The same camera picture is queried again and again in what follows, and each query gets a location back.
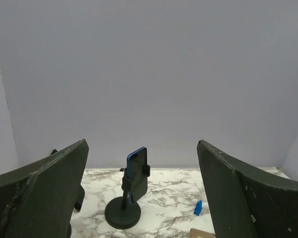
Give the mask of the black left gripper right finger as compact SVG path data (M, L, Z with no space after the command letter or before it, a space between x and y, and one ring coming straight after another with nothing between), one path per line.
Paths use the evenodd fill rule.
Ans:
M238 160L205 140L197 145L218 238L298 238L298 181Z

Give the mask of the black round-base phone stand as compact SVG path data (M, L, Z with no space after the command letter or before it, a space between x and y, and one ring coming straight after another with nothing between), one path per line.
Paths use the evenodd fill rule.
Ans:
M123 195L112 199L105 208L105 220L107 223L120 230L126 230L135 226L141 217L141 208L138 202L129 203L128 192L131 190L131 182L127 178L127 167L121 169L124 172L121 189ZM150 176L150 165L148 165L148 177Z

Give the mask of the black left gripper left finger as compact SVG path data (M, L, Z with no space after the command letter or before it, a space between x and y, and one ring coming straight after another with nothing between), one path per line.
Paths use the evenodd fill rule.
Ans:
M0 175L0 238L69 238L86 140Z

